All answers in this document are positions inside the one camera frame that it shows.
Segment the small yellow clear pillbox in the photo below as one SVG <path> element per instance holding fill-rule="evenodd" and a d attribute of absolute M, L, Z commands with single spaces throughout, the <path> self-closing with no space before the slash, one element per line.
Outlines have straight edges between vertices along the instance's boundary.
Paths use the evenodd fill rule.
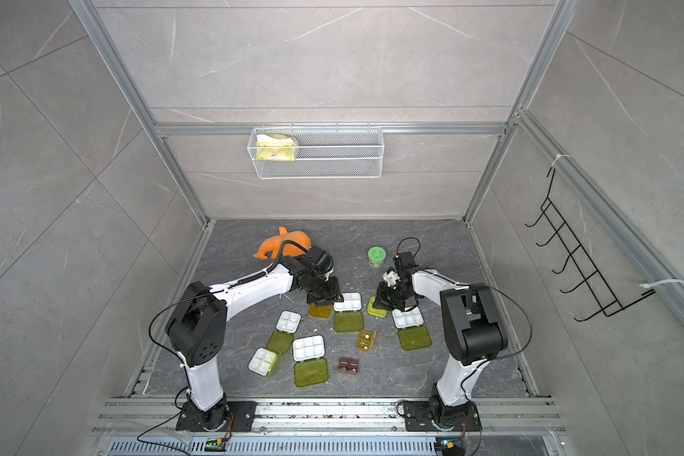
<path fill-rule="evenodd" d="M 359 351 L 368 353 L 374 347 L 376 333 L 370 331 L 360 331 L 355 346 Z"/>

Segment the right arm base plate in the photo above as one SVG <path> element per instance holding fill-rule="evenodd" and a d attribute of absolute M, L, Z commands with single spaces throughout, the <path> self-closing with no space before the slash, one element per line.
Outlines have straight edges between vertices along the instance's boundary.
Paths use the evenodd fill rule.
<path fill-rule="evenodd" d="M 469 401 L 450 407 L 429 401 L 401 401 L 406 431 L 478 432 L 482 430 L 477 405 Z"/>

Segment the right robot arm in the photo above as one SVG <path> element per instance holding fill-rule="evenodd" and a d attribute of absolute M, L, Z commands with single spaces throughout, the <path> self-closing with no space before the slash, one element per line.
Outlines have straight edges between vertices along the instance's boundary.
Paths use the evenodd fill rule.
<path fill-rule="evenodd" d="M 408 431 L 480 431 L 481 419 L 472 401 L 473 387 L 494 360 L 515 357 L 530 345 L 533 321 L 526 313 L 529 334 L 524 346 L 504 353 L 507 325 L 494 296 L 515 302 L 505 292 L 486 283 L 463 283 L 416 263 L 416 253 L 395 250 L 393 267 L 379 282 L 372 305 L 375 309 L 405 318 L 427 298 L 441 310 L 444 337 L 450 356 L 441 378 L 434 384 L 426 404 L 403 401 Z"/>

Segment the amber lid small pillbox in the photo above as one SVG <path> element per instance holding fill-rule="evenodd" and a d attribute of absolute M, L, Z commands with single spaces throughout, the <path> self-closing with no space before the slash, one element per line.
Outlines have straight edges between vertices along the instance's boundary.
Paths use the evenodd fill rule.
<path fill-rule="evenodd" d="M 311 318 L 328 319 L 333 313 L 334 306 L 332 305 L 318 306 L 317 304 L 313 303 L 309 307 L 309 316 Z"/>

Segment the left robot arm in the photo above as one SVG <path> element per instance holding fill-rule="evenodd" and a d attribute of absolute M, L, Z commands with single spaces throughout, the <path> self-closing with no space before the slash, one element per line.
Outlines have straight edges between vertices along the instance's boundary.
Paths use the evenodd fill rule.
<path fill-rule="evenodd" d="M 187 381 L 177 431 L 232 432 L 235 416 L 218 367 L 226 325 L 267 298 L 295 290 L 302 290 L 307 302 L 318 306 L 342 300 L 334 260 L 328 251 L 283 241 L 277 258 L 260 271 L 210 286 L 193 282 L 178 301 L 157 313 L 158 317 L 171 313 L 165 325 L 169 344 L 165 346 L 155 337 L 150 341 L 180 361 Z"/>

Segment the small green pillbox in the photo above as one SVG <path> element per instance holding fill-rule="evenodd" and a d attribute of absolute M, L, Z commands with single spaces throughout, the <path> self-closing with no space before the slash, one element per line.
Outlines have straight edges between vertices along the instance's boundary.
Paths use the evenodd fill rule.
<path fill-rule="evenodd" d="M 375 306 L 376 297 L 372 296 L 369 300 L 367 313 L 371 317 L 378 319 L 385 319 L 388 316 L 388 312 L 385 309 L 379 309 Z"/>

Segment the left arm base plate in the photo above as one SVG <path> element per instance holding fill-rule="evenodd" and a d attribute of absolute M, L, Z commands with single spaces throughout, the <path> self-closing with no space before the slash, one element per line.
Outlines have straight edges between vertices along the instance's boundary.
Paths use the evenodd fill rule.
<path fill-rule="evenodd" d="M 231 431 L 248 432 L 252 429 L 258 403 L 254 401 L 222 400 L 209 410 L 200 410 L 192 401 L 182 406 L 176 431 L 214 432 Z"/>

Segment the green lid six-cell pillbox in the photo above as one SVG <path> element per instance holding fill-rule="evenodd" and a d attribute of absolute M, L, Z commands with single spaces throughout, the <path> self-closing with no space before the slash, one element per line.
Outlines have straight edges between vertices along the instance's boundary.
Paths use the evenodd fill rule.
<path fill-rule="evenodd" d="M 357 292 L 342 294 L 341 302 L 334 302 L 334 331 L 337 333 L 359 332 L 364 329 L 362 298 Z"/>

